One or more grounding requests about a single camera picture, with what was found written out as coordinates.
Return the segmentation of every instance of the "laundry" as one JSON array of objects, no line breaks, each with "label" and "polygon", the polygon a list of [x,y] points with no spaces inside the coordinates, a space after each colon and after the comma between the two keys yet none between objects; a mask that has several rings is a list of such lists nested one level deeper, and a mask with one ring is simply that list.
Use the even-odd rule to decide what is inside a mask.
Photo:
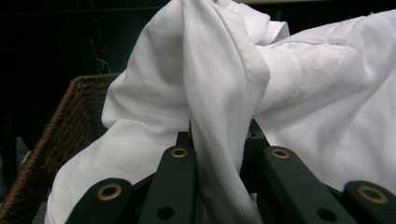
[{"label": "laundry", "polygon": [[396,10],[289,35],[229,0],[173,0],[110,85],[108,131],[57,174],[46,223],[65,223],[110,177],[153,174],[191,121],[204,223],[262,223],[240,177],[252,119],[323,183],[367,180],[396,193]]}]

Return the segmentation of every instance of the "wicker basket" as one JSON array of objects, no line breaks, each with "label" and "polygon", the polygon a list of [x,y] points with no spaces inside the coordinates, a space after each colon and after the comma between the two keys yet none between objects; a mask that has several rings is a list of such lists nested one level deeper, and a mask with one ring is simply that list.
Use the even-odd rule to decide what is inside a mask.
[{"label": "wicker basket", "polygon": [[117,76],[77,77],[71,81],[5,198],[0,223],[32,223],[61,166],[105,133],[101,122],[103,104],[108,86]]}]

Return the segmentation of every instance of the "hole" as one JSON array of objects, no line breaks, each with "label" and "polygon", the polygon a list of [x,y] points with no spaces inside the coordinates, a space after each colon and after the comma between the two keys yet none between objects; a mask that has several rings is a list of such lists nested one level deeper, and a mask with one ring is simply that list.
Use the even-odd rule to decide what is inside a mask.
[{"label": "hole", "polygon": [[272,151],[273,156],[278,157],[280,159],[287,159],[290,154],[289,152],[283,150],[283,149],[275,149]]},{"label": "hole", "polygon": [[171,154],[173,157],[183,158],[183,157],[187,156],[187,154],[189,154],[189,151],[184,148],[177,148],[177,149],[172,150]]},{"label": "hole", "polygon": [[99,188],[96,197],[101,201],[110,201],[117,198],[122,192],[122,187],[118,184],[108,184]]},{"label": "hole", "polygon": [[379,189],[375,189],[369,186],[362,185],[358,187],[358,193],[364,199],[372,203],[387,203],[388,197]]},{"label": "hole", "polygon": [[337,216],[335,215],[335,213],[333,213],[332,211],[330,211],[327,208],[319,208],[318,209],[318,216],[321,219],[326,220],[328,222],[337,221]]},{"label": "hole", "polygon": [[172,207],[166,206],[158,210],[157,217],[160,220],[169,220],[170,218],[173,217],[174,214],[175,214],[174,209]]}]

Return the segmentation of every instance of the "dark background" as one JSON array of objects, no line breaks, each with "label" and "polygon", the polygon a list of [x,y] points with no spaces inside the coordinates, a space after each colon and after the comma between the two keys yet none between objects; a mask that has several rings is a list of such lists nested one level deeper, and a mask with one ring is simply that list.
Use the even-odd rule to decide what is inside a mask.
[{"label": "dark background", "polygon": [[[71,79],[120,73],[140,32],[166,0],[15,0],[0,6],[3,172],[16,175],[20,136],[33,149]],[[290,32],[396,8],[396,1],[339,0],[251,5]]]}]

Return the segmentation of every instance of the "white cloth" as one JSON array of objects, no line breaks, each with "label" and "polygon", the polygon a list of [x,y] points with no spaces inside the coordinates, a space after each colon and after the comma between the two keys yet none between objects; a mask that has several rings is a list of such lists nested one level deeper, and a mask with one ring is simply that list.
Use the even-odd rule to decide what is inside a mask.
[{"label": "white cloth", "polygon": [[238,175],[252,118],[324,183],[396,193],[396,11],[288,35],[243,4],[171,1],[108,90],[107,133],[57,174],[46,223],[100,180],[154,173],[189,119],[209,223],[262,223]]}]

